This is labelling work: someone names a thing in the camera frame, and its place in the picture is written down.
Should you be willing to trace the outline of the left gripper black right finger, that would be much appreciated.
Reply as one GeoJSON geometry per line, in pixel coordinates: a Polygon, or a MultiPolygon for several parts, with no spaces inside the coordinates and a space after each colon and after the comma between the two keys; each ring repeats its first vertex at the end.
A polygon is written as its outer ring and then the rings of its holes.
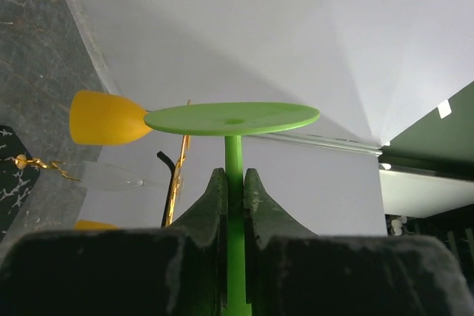
{"type": "Polygon", "coordinates": [[[324,237],[244,179],[246,297],[254,315],[471,315],[473,295],[437,239],[324,237]]]}

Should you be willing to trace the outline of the clear champagne flute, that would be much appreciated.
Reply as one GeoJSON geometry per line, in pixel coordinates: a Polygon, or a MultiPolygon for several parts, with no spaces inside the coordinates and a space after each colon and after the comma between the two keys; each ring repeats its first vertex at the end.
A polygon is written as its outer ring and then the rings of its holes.
{"type": "Polygon", "coordinates": [[[101,162],[83,161],[78,170],[79,186],[102,191],[122,191],[141,186],[167,187],[163,180],[143,178],[125,168],[101,162]]]}

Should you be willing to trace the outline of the green plastic goblet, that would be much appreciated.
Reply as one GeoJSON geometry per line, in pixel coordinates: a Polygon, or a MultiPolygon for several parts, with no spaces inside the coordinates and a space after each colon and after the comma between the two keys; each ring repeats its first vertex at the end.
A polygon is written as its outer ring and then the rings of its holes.
{"type": "Polygon", "coordinates": [[[246,301],[242,138],[305,127],[319,119],[316,108],[278,102],[191,104],[151,112],[150,128],[190,136],[222,136],[229,188],[227,227],[227,307],[224,315],[251,315],[246,301]]]}

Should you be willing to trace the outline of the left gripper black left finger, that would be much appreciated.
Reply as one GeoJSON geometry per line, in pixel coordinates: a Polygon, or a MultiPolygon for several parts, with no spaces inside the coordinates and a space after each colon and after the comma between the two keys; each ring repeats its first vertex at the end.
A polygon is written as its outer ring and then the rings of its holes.
{"type": "Polygon", "coordinates": [[[220,315],[227,178],[165,228],[29,234],[1,265],[3,315],[220,315]]]}

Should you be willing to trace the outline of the orange plastic goblet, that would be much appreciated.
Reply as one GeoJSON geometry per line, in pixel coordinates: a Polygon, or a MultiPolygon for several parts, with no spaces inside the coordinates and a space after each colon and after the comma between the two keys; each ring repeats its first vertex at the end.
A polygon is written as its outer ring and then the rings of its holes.
{"type": "Polygon", "coordinates": [[[98,221],[87,221],[79,220],[74,225],[74,230],[89,231],[89,230],[114,230],[118,229],[117,226],[114,226],[109,223],[102,223],[98,221]]]}
{"type": "Polygon", "coordinates": [[[70,136],[81,145],[128,144],[152,131],[144,122],[146,114],[144,108],[128,98],[80,90],[70,106],[70,136]]]}

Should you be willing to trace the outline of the orange plastic goblet front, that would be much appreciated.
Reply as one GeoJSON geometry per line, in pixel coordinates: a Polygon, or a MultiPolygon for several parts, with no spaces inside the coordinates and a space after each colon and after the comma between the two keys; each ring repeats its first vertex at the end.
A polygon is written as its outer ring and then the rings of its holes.
{"type": "Polygon", "coordinates": [[[128,144],[152,131],[144,122],[146,114],[144,108],[128,98],[80,90],[70,106],[70,136],[81,145],[128,144]]]}

